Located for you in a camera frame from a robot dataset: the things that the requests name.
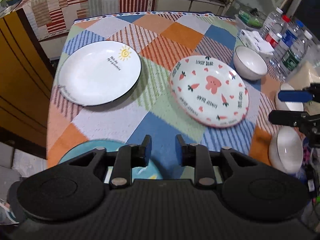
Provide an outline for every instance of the blue bottle cap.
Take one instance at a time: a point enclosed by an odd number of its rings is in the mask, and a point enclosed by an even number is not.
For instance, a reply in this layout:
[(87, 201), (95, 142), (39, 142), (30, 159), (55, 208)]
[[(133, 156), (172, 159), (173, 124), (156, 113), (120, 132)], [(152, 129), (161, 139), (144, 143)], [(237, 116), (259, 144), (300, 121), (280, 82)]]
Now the blue bottle cap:
[(296, 20), (296, 24), (297, 24), (300, 28), (302, 28), (302, 27), (304, 26), (304, 24), (303, 24), (301, 21), (299, 21), (299, 20)]

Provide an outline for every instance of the black ribbed surface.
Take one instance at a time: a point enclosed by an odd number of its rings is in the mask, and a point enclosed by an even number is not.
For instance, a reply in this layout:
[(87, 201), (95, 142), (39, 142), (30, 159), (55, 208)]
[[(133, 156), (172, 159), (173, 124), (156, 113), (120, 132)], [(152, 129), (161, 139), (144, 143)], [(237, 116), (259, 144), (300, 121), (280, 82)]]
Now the black ribbed surface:
[(112, 190), (101, 205), (79, 220), (38, 224), (28, 220), (13, 239), (312, 239), (297, 220), (263, 224), (237, 217), (216, 194), (198, 190), (190, 180), (139, 180)]

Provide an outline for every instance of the patchwork tablecloth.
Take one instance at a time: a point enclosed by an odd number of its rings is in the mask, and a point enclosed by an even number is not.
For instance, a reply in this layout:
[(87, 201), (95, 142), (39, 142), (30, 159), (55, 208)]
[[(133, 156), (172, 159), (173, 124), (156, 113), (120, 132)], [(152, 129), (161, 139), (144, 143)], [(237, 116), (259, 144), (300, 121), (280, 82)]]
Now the patchwork tablecloth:
[(178, 165), (174, 147), (177, 134), (187, 143), (198, 142), (216, 151), (230, 146), (270, 164), (268, 146), (279, 127), (268, 121), (268, 114), (275, 109), (274, 97), (280, 87), (271, 68), (259, 81), (244, 81), (249, 92), (248, 114), (227, 129), (196, 122), (179, 109), (169, 90), (170, 70), (184, 57), (206, 55), (234, 68), (233, 51), (242, 45), (234, 24), (212, 14), (181, 12), (126, 13), (76, 21), (58, 69), (82, 46), (115, 40), (137, 51), (142, 72), (136, 89), (125, 99), (101, 106), (68, 102), (55, 81), (48, 120), (48, 166), (56, 165), (68, 150), (87, 140), (106, 138), (139, 144), (146, 134), (152, 136), (152, 159), (160, 165), (164, 178), (189, 177), (193, 172)]
[(122, 12), (151, 11), (152, 0), (23, 0), (38, 40), (69, 32), (74, 20)]

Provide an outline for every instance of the white bottle cap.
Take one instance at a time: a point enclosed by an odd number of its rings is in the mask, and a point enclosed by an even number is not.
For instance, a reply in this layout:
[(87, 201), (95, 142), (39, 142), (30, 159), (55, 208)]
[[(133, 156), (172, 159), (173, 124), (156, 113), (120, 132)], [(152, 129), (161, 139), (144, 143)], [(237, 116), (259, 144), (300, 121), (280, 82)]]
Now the white bottle cap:
[(283, 11), (280, 9), (280, 8), (276, 8), (276, 11), (278, 12), (278, 13), (281, 13), (281, 14), (283, 14)]
[(312, 35), (311, 35), (310, 32), (308, 32), (307, 30), (305, 30), (304, 36), (305, 36), (308, 40), (311, 40), (311, 39), (312, 39)]

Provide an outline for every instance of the red bottle cap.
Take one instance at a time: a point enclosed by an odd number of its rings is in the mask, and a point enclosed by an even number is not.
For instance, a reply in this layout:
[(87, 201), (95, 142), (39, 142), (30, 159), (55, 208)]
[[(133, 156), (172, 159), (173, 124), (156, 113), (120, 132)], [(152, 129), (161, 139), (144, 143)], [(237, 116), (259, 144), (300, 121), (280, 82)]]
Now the red bottle cap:
[(286, 23), (289, 23), (289, 22), (290, 22), (290, 19), (289, 19), (286, 15), (283, 15), (283, 16), (282, 16), (282, 19), (283, 19)]

